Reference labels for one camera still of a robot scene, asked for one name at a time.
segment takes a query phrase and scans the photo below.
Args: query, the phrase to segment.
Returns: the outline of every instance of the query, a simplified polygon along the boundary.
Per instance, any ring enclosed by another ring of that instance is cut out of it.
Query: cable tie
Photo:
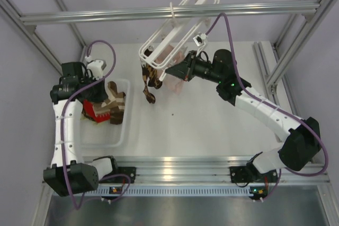
[[[267,98],[264,97],[264,99],[262,99],[261,101],[259,101],[259,104],[256,106],[255,109],[259,108],[260,105],[263,104],[263,102],[266,102],[267,101]]]
[[[62,141],[60,140],[58,143],[55,143],[55,145],[61,145],[61,144],[67,144],[67,143],[74,143],[73,141]]]
[[[55,120],[71,119],[71,118],[73,118],[73,115],[71,115],[71,116],[56,116]]]
[[[271,116],[278,110],[280,108],[280,106],[276,106],[276,108],[275,109],[273,109],[273,111],[271,112],[271,114],[270,114],[270,116],[269,116],[269,118],[267,119],[267,123],[266,123],[266,125],[268,125],[268,123],[269,123],[269,119],[271,118]]]
[[[177,26],[177,25],[179,25],[179,23],[178,23],[178,21],[175,18],[172,2],[170,2],[169,4],[170,4],[169,7],[171,9],[171,15],[172,15],[172,25],[176,25]]]

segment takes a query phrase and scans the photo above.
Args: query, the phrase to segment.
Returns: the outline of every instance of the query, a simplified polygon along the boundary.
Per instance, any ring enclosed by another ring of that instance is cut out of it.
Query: white plastic bin
[[[103,149],[115,148],[124,142],[127,123],[130,121],[131,108],[131,83],[127,79],[113,80],[117,84],[118,92],[125,92],[125,111],[122,124],[110,124],[110,121],[96,123],[86,118],[81,119],[81,144],[82,148]]]

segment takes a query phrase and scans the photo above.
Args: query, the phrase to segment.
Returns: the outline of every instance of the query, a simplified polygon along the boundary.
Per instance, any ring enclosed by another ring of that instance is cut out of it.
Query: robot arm
[[[81,153],[80,119],[82,101],[102,102],[108,96],[104,81],[80,93],[69,102],[64,117],[61,117],[67,100],[79,89],[103,77],[106,64],[103,60],[88,61],[87,67],[80,62],[62,64],[63,76],[58,85],[50,92],[55,112],[56,133],[54,155],[49,168],[43,171],[44,181],[60,196],[67,196],[68,190],[63,175],[63,153],[61,149],[60,125],[64,121],[64,144],[68,178],[74,194],[96,190],[99,180],[109,174],[115,174],[118,167],[112,156],[97,158],[91,164],[85,164]]]
[[[284,142],[280,148],[261,152],[247,163],[253,180],[273,169],[288,167],[299,171],[321,149],[318,141],[298,121],[277,111],[277,105],[274,109],[265,105],[263,101],[267,99],[252,88],[249,82],[241,79],[246,89],[262,101],[253,99],[241,88],[228,50],[216,51],[213,62],[203,60],[196,51],[190,51],[181,63],[167,68],[166,73],[185,81],[198,76],[217,83],[217,92],[223,100],[257,118]],[[316,120],[310,117],[303,121],[319,135]]]

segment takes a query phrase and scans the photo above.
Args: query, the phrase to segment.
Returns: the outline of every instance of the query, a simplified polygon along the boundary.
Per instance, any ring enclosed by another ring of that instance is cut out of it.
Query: white plastic basket
[[[130,121],[128,117],[132,103],[131,82],[127,79],[115,79],[114,82],[117,84],[118,92],[126,93],[122,124],[110,124],[110,121],[96,123],[83,117],[80,124],[82,148],[115,148],[124,142],[126,126]]]
[[[220,0],[196,0],[195,5],[202,5],[205,4],[207,1],[212,1],[212,4],[219,4]],[[181,5],[188,5],[190,0],[182,0],[179,4]],[[171,60],[176,56],[176,54],[185,47],[185,43],[194,37],[194,33],[199,29],[199,27],[206,22],[207,17],[202,17],[198,20],[198,22],[189,30],[189,32],[179,41],[178,44],[174,47],[168,56],[162,60],[162,62],[157,63],[156,59],[160,56],[160,54],[166,49],[166,47],[173,42],[173,40],[177,39],[176,37],[181,33],[181,31],[188,25],[191,18],[183,18],[180,19],[177,24],[173,24],[172,19],[167,19],[163,25],[153,33],[153,35],[141,46],[139,49],[139,56],[140,59],[154,69],[165,69],[171,63]],[[153,49],[152,53],[147,56],[145,55],[145,51],[149,49],[150,46],[154,46],[154,42],[162,36],[162,34],[166,31],[167,27],[172,27],[172,30],[169,34],[166,35],[165,38],[159,43],[159,45]]]

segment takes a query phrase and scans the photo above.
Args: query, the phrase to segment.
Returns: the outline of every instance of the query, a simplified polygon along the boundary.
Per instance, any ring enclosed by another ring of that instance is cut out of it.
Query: purple cable
[[[232,61],[233,61],[233,65],[234,65],[234,70],[235,70],[235,74],[237,76],[237,80],[240,84],[240,87],[243,89],[243,91],[245,91],[245,93],[247,95],[249,95],[250,97],[252,97],[253,99],[256,99],[257,101],[259,102],[262,102],[263,104],[271,107],[272,109],[276,109],[275,106],[273,106],[272,104],[266,102],[266,101],[262,101],[260,98],[256,97],[255,95],[251,94],[244,86],[244,84],[242,83],[242,80],[240,79],[240,75],[239,75],[239,71],[238,71],[238,67],[237,67],[237,61],[235,59],[235,53],[234,53],[234,46],[233,46],[233,40],[232,40],[232,35],[231,35],[231,30],[230,30],[230,26],[229,26],[229,22],[228,22],[228,18],[227,18],[227,15],[225,13],[220,13],[218,15],[218,17],[216,18],[216,20],[214,21],[214,23],[212,24],[212,26],[210,27],[210,29],[206,32],[206,35],[208,35],[212,29],[215,27],[215,25],[217,24],[218,20],[220,19],[220,17],[223,16],[224,19],[225,19],[225,22],[226,22],[226,28],[227,28],[227,34],[228,34],[228,39],[229,39],[229,45],[230,45],[230,48],[231,48],[231,55],[232,55]],[[320,139],[320,137],[302,120],[298,119],[297,117],[295,117],[294,115],[282,110],[282,109],[277,109],[277,111],[285,114],[286,116],[289,116],[290,118],[296,120],[297,122],[299,122],[301,125],[303,125],[316,139],[317,141],[319,142],[321,148],[323,149],[323,152],[324,152],[324,156],[325,156],[325,163],[324,163],[324,166],[323,168],[319,171],[319,172],[316,172],[316,173],[312,173],[312,174],[303,174],[303,173],[299,173],[299,172],[296,172],[294,170],[291,170],[289,168],[286,168],[288,171],[296,174],[296,175],[299,175],[299,176],[303,176],[303,177],[314,177],[314,176],[318,176],[322,173],[324,173],[327,169],[327,166],[328,166],[328,153],[327,153],[327,150],[325,148],[325,145],[323,143],[323,141]]]
[[[111,178],[116,178],[116,177],[124,177],[124,178],[126,178],[127,181],[128,181],[128,185],[127,185],[127,187],[125,188],[125,190],[123,190],[123,192],[122,192],[118,197],[116,197],[116,198],[113,199],[113,200],[110,200],[111,203],[112,203],[112,202],[116,202],[116,201],[118,201],[119,199],[121,199],[122,196],[125,194],[125,192],[128,190],[128,188],[129,188],[129,186],[130,186],[130,184],[131,184],[131,178],[130,178],[129,176],[125,175],[125,174],[115,174],[115,175],[103,177],[103,178],[101,179],[101,181],[102,181],[102,180],[111,179]],[[88,201],[101,200],[100,197],[92,197],[92,198],[86,199],[86,200],[83,202],[84,194],[85,194],[85,193],[83,193],[83,195],[82,195],[82,197],[81,197],[81,201],[80,201],[79,206],[81,206],[82,204],[87,203]],[[69,214],[71,214],[74,210],[76,210],[75,207],[73,207],[71,210],[69,210],[66,214],[64,214],[64,215],[63,215],[62,217],[60,217],[60,218],[57,218],[57,216],[54,214],[54,210],[52,210],[52,214],[53,214],[54,218],[56,218],[57,221],[61,221],[61,220],[63,220],[64,218],[66,218]]]
[[[68,190],[68,194],[73,202],[73,205],[74,205],[74,208],[76,210],[79,210],[82,203],[83,203],[83,200],[84,200],[84,195],[82,196],[81,198],[81,201],[79,203],[79,205],[76,204],[76,200],[74,198],[74,195],[73,195],[73,192],[72,192],[72,188],[70,186],[70,182],[69,182],[69,179],[68,179],[68,175],[67,175],[67,167],[66,167],[66,149],[65,149],[65,130],[64,130],[64,116],[65,116],[65,113],[66,113],[66,109],[67,109],[67,106],[69,105],[69,103],[80,93],[82,93],[83,91],[85,91],[86,89],[90,88],[90,87],[93,87],[95,86],[96,84],[100,83],[101,81],[105,80],[113,71],[113,69],[115,68],[115,64],[117,63],[117,58],[116,58],[116,55],[115,55],[115,50],[113,48],[113,46],[111,46],[108,42],[106,41],[103,41],[103,40],[96,40],[96,41],[93,41],[92,43],[90,43],[90,45],[88,45],[87,47],[87,56],[90,55],[90,50],[92,48],[92,45],[95,44],[95,43],[98,43],[98,42],[101,42],[101,43],[105,43],[107,46],[109,46],[112,50],[112,53],[113,53],[113,65],[111,67],[111,69],[109,70],[109,72],[103,76],[101,79],[79,89],[78,91],[76,91],[73,95],[70,96],[70,98],[67,100],[67,102],[65,103],[65,106],[63,108],[63,111],[61,112],[61,122],[60,122],[60,139],[62,141],[61,143],[61,153],[62,153],[62,156],[63,156],[63,171],[64,171],[64,177],[65,177],[65,182],[66,182],[66,186],[67,186],[67,190]]]
[[[272,190],[268,193],[268,195],[267,195],[265,198],[263,198],[264,201],[267,200],[267,199],[272,195],[272,193],[274,192],[274,190],[275,190],[276,187],[278,186],[278,183],[280,182],[280,178],[281,178],[281,169],[279,169],[279,176],[278,176],[278,179],[277,179],[276,182],[275,182],[274,187],[273,187]]]

